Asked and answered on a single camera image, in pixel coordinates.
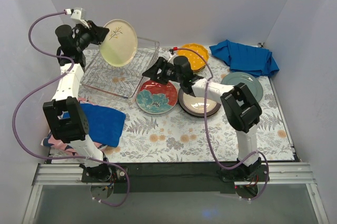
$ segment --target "floral tablecloth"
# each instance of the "floral tablecloth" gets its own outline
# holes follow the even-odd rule
[[[168,49],[161,48],[159,56],[166,57]],[[97,49],[85,51],[87,64],[98,53]],[[210,57],[210,67],[214,73],[212,81],[221,82],[230,73],[222,61]],[[209,77],[204,69],[199,75]],[[293,160],[290,141],[286,134],[282,117],[268,77],[259,77],[264,95],[260,101],[263,114],[257,130],[257,146],[268,160]],[[154,116],[139,109],[136,102],[127,104],[98,95],[95,91],[80,87],[79,97],[101,105],[120,110],[126,114],[124,130],[119,146],[107,147],[105,154],[111,162],[176,162],[213,161],[204,128],[203,118],[192,117],[179,104],[166,114]],[[221,108],[208,119],[211,142],[219,160],[234,161],[237,158],[237,139]],[[51,156],[64,155],[52,149]],[[53,162],[80,162],[80,160],[57,160]]]

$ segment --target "cream plate with leaf design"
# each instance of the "cream plate with leaf design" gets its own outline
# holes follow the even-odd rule
[[[121,19],[112,20],[104,27],[110,30],[100,45],[104,60],[116,67],[130,63],[138,46],[134,28],[130,23]]]

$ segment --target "stacked plates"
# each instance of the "stacked plates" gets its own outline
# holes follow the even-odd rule
[[[196,117],[204,117],[204,98],[193,97],[179,90],[178,100],[183,110]],[[221,107],[221,104],[207,99],[206,112],[207,116],[214,115]]]
[[[207,49],[200,44],[185,44],[182,48],[188,48],[198,52],[206,60],[206,62],[209,59]],[[185,56],[188,58],[191,64],[191,69],[194,73],[200,72],[206,66],[205,62],[194,52],[190,52],[188,50],[178,50],[177,54],[178,56]]]

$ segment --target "dish towel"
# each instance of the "dish towel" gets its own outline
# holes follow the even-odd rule
[[[88,119],[92,141],[117,147],[124,127],[125,114],[116,109],[98,105],[80,104],[80,106]],[[63,118],[68,117],[68,113],[63,115]]]
[[[223,60],[232,72],[245,72],[255,77],[273,76],[278,68],[268,49],[233,43],[229,40],[210,46],[212,55]]]

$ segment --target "dish rack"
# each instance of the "dish rack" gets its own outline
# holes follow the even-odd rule
[[[101,53],[87,66],[81,84],[107,98],[133,103],[142,84],[148,80],[142,73],[158,59],[159,42],[138,37],[138,49],[132,61],[122,67],[108,64]]]

